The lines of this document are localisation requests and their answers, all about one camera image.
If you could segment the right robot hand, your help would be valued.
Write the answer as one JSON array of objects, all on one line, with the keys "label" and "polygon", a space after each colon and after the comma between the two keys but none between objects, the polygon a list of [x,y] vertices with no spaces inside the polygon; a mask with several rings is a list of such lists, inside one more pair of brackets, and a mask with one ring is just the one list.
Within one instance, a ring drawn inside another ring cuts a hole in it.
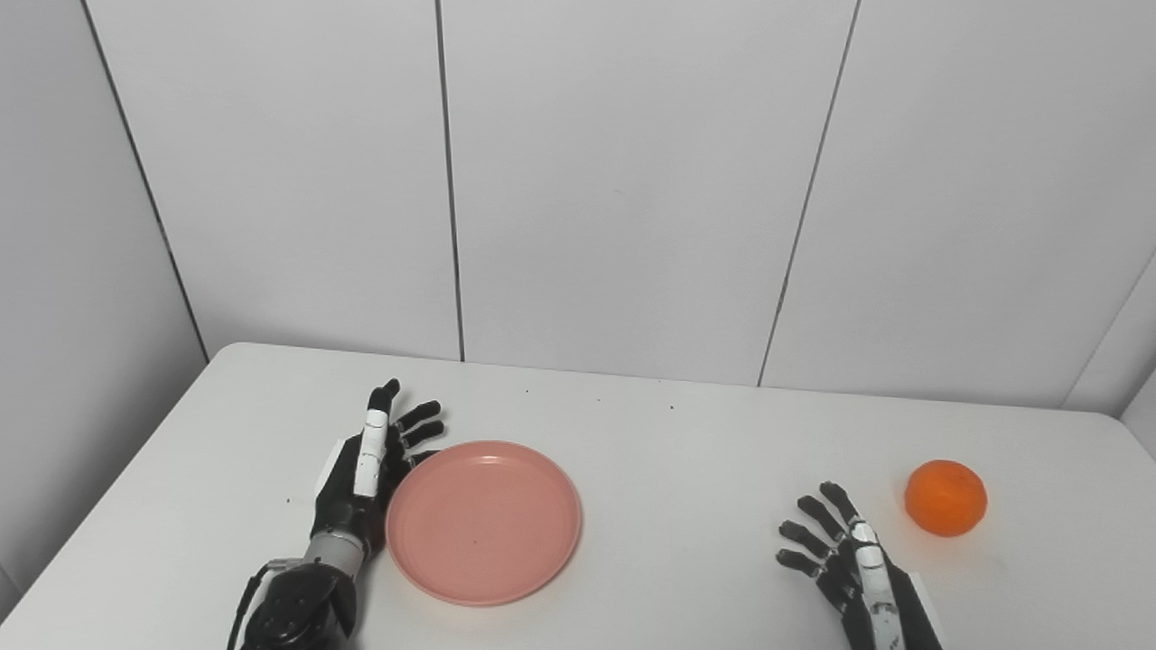
[{"label": "right robot hand", "polygon": [[842,619],[852,649],[942,649],[929,601],[912,573],[892,563],[842,485],[825,481],[818,492],[820,498],[796,498],[796,509],[825,535],[784,520],[778,532],[796,547],[777,551],[777,563],[814,582]]}]

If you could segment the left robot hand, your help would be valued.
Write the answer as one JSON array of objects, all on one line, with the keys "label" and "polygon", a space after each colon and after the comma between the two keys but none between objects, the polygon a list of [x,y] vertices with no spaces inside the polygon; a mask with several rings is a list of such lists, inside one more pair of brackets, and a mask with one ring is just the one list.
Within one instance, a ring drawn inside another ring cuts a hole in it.
[{"label": "left robot hand", "polygon": [[433,456],[423,444],[445,433],[437,400],[395,415],[400,391],[397,379],[373,387],[360,433],[331,455],[329,473],[314,495],[303,562],[333,567],[354,579],[384,547],[391,498],[405,478]]}]

